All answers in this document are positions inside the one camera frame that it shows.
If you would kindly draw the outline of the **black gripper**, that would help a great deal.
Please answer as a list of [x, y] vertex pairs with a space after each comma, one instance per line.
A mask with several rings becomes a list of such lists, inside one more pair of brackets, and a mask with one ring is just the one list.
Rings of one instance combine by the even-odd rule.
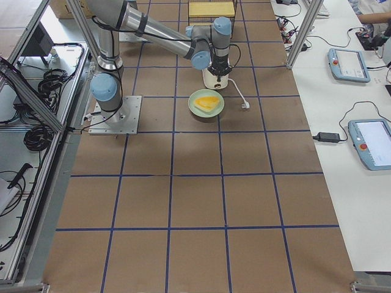
[[221, 82], [223, 76], [228, 75], [232, 68], [229, 65], [228, 56], [213, 56], [208, 71]]

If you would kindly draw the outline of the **person forearm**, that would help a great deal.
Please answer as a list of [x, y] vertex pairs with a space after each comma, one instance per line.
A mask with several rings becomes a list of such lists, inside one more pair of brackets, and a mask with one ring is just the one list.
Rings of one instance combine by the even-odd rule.
[[382, 24], [388, 23], [391, 18], [390, 12], [384, 13], [369, 13], [357, 16], [362, 24]]

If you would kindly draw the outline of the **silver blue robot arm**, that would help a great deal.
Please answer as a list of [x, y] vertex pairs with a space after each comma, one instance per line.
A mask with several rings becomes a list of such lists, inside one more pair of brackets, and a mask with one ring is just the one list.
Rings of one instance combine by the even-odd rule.
[[141, 96], [142, 132], [216, 130], [219, 116], [198, 117], [188, 99], [201, 89], [230, 91], [232, 25], [217, 18], [206, 26], [161, 23], [146, 4], [89, 1], [98, 31], [97, 74], [108, 74], [124, 98]]

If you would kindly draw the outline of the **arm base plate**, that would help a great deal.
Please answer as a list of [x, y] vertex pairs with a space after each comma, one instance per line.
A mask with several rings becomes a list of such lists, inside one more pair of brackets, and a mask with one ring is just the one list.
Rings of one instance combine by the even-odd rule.
[[120, 32], [119, 33], [119, 41], [122, 43], [142, 43], [148, 42], [148, 40], [137, 37], [134, 33], [131, 32]]
[[111, 114], [102, 112], [98, 103], [95, 112], [100, 112], [92, 117], [92, 126], [88, 128], [91, 135], [123, 135], [137, 134], [139, 115], [141, 111], [142, 96], [124, 96], [123, 104], [119, 111], [106, 122]]

